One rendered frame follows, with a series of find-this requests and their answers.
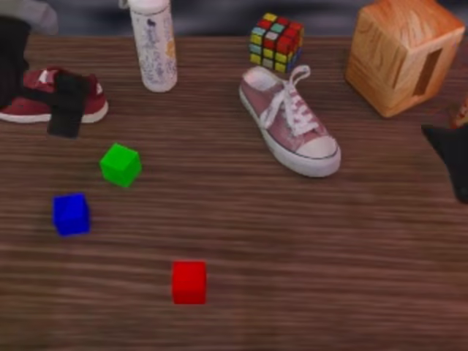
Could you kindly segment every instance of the wooden box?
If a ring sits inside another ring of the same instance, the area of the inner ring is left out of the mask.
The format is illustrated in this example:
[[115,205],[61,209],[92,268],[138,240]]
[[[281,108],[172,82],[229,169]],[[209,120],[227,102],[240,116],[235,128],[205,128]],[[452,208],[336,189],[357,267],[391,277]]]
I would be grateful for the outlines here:
[[438,93],[464,31],[436,0],[376,0],[358,13],[345,78],[392,117]]

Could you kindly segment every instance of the pink sneaker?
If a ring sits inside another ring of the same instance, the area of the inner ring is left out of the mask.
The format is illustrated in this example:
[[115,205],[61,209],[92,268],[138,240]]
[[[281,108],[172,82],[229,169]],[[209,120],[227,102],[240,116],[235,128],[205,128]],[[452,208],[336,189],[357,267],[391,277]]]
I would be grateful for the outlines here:
[[308,76],[305,65],[296,67],[289,80],[253,67],[244,73],[239,94],[276,159],[303,176],[321,178],[339,169],[341,151],[295,88]]
[[[25,87],[34,88],[48,93],[53,92],[53,76],[57,72],[64,72],[59,68],[48,68],[37,71],[28,71],[23,78]],[[87,77],[91,90],[86,101],[83,123],[98,122],[107,114],[109,109],[102,87],[94,75]],[[47,122],[50,120],[50,108],[44,103],[17,97],[12,104],[0,110],[0,120],[15,123]]]

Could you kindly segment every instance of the blue cube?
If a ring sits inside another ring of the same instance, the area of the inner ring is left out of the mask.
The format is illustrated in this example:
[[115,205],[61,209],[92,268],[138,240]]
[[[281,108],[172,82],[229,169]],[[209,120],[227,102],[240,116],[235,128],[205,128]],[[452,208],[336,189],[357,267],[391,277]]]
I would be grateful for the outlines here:
[[55,196],[52,204],[52,222],[60,236],[89,233],[91,219],[84,194]]

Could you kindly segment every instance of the white bottle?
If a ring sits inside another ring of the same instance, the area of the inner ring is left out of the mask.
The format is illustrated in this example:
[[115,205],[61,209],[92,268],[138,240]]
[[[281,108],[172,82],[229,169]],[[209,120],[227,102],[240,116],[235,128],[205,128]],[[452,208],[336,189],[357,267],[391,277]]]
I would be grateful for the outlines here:
[[177,83],[170,0],[128,0],[144,86],[162,93]]

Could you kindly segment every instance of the wood grain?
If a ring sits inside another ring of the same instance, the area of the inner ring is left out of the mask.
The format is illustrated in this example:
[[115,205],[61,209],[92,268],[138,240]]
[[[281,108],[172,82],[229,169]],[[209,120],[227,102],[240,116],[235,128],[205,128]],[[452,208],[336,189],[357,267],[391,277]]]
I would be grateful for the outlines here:
[[[33,67],[97,74],[110,114],[75,141],[0,124],[0,349],[466,350],[467,207],[420,124],[446,124],[468,70],[386,121],[344,82],[349,46],[305,41],[298,88],[344,155],[313,180],[275,162],[241,107],[246,39],[180,38],[179,83],[152,94],[130,38],[33,38]],[[99,174],[114,142],[141,154],[130,189]],[[51,198],[77,191],[94,231],[65,240]],[[177,259],[206,261],[206,305],[172,305]]]
[[376,0],[358,13],[346,79],[394,117],[439,93],[464,30],[435,0]]

